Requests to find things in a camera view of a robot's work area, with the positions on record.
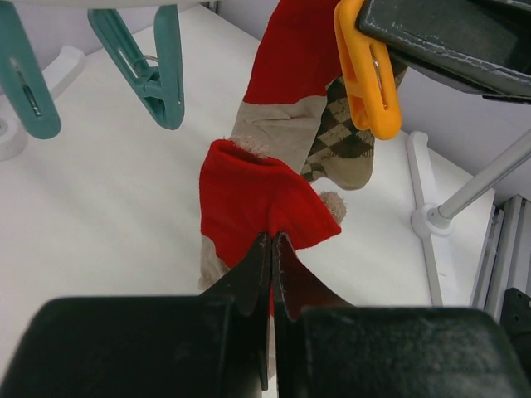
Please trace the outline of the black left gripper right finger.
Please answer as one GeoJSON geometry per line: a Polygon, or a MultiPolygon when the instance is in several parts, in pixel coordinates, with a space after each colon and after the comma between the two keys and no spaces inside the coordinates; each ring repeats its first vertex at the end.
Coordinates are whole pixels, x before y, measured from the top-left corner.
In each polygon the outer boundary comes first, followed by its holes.
{"type": "Polygon", "coordinates": [[[281,397],[527,397],[511,343],[472,308],[355,307],[272,244],[281,397]]]}

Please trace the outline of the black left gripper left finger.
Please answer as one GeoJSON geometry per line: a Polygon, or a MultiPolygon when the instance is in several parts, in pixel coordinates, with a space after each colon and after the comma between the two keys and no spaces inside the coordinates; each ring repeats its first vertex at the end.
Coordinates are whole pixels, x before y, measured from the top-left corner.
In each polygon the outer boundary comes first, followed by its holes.
{"type": "Polygon", "coordinates": [[[41,307],[4,397],[258,397],[268,386],[271,239],[198,296],[57,298],[41,307]]]}

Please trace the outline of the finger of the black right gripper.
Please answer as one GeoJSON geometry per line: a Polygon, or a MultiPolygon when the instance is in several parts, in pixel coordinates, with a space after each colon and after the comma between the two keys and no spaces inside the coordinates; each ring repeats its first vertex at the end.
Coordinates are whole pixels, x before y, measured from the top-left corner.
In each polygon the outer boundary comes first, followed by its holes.
{"type": "Polygon", "coordinates": [[[528,1],[366,1],[357,26],[442,84],[489,100],[530,100],[528,1]]]}

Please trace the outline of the beige red patterned sock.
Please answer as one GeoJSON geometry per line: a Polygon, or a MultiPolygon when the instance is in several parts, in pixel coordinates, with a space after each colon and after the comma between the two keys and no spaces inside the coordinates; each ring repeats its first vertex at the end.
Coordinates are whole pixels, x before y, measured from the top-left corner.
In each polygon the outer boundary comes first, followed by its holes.
{"type": "Polygon", "coordinates": [[[260,233],[286,233],[295,250],[340,233],[347,213],[336,192],[316,192],[252,138],[214,141],[199,174],[200,277],[205,291],[238,265],[260,233]]]}

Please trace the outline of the brown argyle sock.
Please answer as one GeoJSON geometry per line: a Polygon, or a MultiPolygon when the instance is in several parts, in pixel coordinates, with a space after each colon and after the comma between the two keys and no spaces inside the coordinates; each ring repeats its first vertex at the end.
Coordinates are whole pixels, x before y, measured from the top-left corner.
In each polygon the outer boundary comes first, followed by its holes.
{"type": "Polygon", "coordinates": [[[339,76],[327,88],[327,105],[301,176],[309,183],[327,178],[347,191],[361,189],[373,174],[374,143],[369,130],[354,126],[339,76]]]}

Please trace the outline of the white round clip hanger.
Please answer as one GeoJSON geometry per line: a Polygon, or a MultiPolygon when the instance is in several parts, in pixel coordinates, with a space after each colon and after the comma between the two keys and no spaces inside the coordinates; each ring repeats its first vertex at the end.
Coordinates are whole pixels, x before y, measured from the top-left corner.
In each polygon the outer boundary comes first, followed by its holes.
{"type": "Polygon", "coordinates": [[[188,0],[12,0],[12,2],[43,7],[73,7],[87,9],[116,9],[197,3],[197,1],[188,0]]]}

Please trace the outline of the beige sock with red cuff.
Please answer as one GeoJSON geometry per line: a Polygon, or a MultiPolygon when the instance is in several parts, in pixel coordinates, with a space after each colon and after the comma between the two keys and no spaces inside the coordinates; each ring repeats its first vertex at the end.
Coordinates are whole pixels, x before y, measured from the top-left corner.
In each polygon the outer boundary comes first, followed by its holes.
{"type": "Polygon", "coordinates": [[[270,156],[301,172],[339,76],[335,1],[284,0],[258,46],[236,115],[234,137],[264,144],[270,156]]]}

